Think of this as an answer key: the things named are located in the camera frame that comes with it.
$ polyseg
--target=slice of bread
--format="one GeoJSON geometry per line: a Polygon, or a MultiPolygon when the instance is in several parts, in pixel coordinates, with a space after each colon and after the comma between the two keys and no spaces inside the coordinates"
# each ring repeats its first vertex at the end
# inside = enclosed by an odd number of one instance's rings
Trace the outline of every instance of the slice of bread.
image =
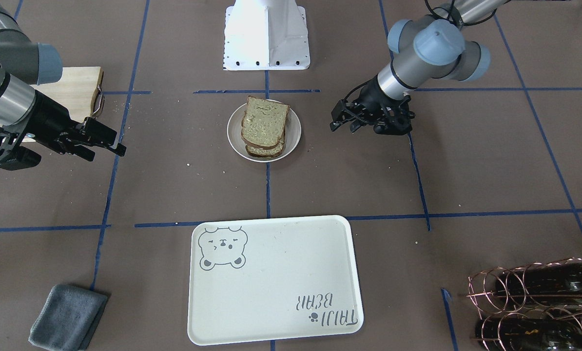
{"type": "Polygon", "coordinates": [[[259,149],[258,147],[253,147],[246,145],[246,151],[249,155],[254,157],[262,157],[262,158],[269,158],[269,157],[278,157],[282,154],[282,151],[285,149],[285,135],[282,135],[282,139],[280,142],[273,148],[273,149],[259,149]]]}
{"type": "Polygon", "coordinates": [[[289,105],[248,96],[241,137],[248,146],[274,149],[285,131],[289,105]]]}

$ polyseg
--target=white tray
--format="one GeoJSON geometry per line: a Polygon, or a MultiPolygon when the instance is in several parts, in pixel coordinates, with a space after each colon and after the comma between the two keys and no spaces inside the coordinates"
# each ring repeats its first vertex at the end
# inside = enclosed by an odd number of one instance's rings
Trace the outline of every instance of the white tray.
{"type": "Polygon", "coordinates": [[[187,327],[196,345],[354,333],[363,320],[345,218],[210,222],[194,229],[187,327]]]}

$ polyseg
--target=white bracket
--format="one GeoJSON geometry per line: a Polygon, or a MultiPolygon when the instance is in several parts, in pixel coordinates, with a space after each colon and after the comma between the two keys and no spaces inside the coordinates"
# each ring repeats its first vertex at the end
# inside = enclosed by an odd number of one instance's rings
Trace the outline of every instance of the white bracket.
{"type": "Polygon", "coordinates": [[[224,69],[307,69],[306,10],[295,0],[236,0],[226,9],[224,69]]]}

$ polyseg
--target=bear drawing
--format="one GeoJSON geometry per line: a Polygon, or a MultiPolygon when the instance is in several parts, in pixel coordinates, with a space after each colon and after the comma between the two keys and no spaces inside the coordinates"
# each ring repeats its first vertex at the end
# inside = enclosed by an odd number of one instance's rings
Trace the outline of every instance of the bear drawing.
{"type": "Polygon", "coordinates": [[[198,238],[198,245],[202,249],[200,267],[210,271],[215,265],[230,264],[233,268],[241,268],[246,264],[244,248],[248,242],[248,235],[241,228],[217,228],[204,233],[198,238]]]}

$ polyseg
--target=folded cloth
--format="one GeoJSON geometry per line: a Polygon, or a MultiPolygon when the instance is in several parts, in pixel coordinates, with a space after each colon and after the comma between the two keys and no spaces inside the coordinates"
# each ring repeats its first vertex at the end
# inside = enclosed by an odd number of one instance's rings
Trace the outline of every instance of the folded cloth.
{"type": "Polygon", "coordinates": [[[49,351],[87,349],[106,303],[105,295],[70,285],[55,285],[31,327],[29,342],[49,351]]]}

